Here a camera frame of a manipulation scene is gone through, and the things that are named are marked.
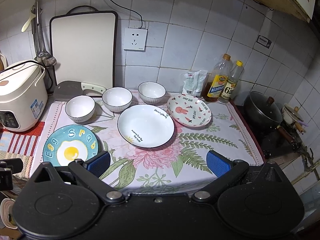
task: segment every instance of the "screw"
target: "screw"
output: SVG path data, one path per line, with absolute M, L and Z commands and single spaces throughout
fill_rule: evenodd
M 200 190 L 195 193 L 195 197 L 197 199 L 206 199 L 210 197 L 210 193 L 207 191 Z
M 154 199 L 155 203 L 161 203 L 162 202 L 162 198 L 161 197 L 157 197 Z
M 108 199 L 118 199 L 121 197 L 122 197 L 122 193 L 120 191 L 113 190 L 107 193 Z

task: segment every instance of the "teal plate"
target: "teal plate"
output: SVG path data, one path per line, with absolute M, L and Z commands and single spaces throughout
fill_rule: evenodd
M 98 141 L 93 132 L 82 125 L 67 125 L 56 130 L 45 142 L 44 162 L 67 166 L 74 159 L 89 160 L 98 153 Z

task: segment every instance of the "rice cooker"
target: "rice cooker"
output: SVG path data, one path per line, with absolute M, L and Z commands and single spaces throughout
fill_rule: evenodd
M 28 62 L 9 69 L 21 62 L 0 74 L 0 121 L 7 130 L 16 132 L 34 127 L 48 100 L 44 67 Z

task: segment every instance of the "stovetop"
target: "stovetop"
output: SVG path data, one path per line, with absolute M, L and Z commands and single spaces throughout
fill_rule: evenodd
M 236 107 L 240 111 L 242 117 L 248 124 L 253 135 L 255 136 L 266 159 L 287 155 L 292 152 L 297 152 L 297 150 L 293 150 L 292 145 L 288 143 L 277 130 L 271 130 L 267 132 L 260 130 L 259 128 L 253 126 L 250 123 L 250 120 L 248 119 L 243 110 L 243 106 Z M 281 123 L 281 126 L 295 139 L 296 143 L 298 144 L 298 148 L 300 148 L 302 140 L 297 130 L 288 127 L 284 122 Z

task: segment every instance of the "rice cooker lid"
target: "rice cooker lid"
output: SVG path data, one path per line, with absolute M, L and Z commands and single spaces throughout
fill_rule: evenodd
M 15 66 L 23 61 L 11 64 Z M 8 95 L 14 91 L 23 93 L 38 76 L 41 69 L 36 63 L 28 62 L 0 74 L 0 96 Z

